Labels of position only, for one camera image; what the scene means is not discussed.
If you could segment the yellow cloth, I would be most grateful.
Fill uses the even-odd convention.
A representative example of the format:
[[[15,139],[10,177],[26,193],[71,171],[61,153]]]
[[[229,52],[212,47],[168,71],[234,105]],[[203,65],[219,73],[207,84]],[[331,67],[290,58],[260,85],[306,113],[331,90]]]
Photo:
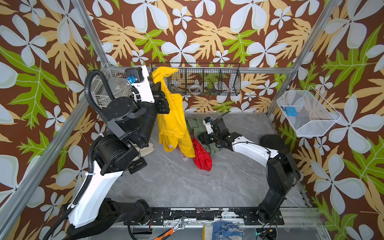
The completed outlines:
[[[176,68],[159,67],[153,72],[154,83],[161,84],[161,90],[165,93],[170,108],[168,114],[158,116],[159,143],[164,145],[168,153],[179,148],[186,158],[194,158],[196,155],[187,129],[183,98],[180,94],[172,94],[165,83],[165,78],[177,71]]]

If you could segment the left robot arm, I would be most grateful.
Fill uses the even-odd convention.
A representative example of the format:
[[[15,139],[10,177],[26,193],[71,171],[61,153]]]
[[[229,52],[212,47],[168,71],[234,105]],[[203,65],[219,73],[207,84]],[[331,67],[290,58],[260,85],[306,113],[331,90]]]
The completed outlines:
[[[69,239],[77,240],[103,233],[115,223],[145,225],[152,219],[152,209],[144,200],[118,203],[107,197],[124,172],[133,174],[147,166],[140,150],[149,146],[158,114],[170,112],[165,93],[160,85],[150,85],[145,66],[129,67],[125,75],[124,83],[133,97],[115,97],[100,70],[89,72],[85,79],[85,98],[108,132],[92,143],[86,179],[44,239],[49,239],[65,220],[70,222]]]

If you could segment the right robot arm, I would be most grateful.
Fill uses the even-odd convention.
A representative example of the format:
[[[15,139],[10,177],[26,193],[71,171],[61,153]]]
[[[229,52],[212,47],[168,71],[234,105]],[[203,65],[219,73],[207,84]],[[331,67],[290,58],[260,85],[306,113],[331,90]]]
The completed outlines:
[[[302,178],[291,151],[279,135],[264,135],[255,143],[243,135],[230,132],[222,117],[203,119],[205,132],[198,136],[203,145],[215,144],[244,155],[265,169],[268,191],[258,205],[257,220],[268,224],[275,220],[287,194]]]

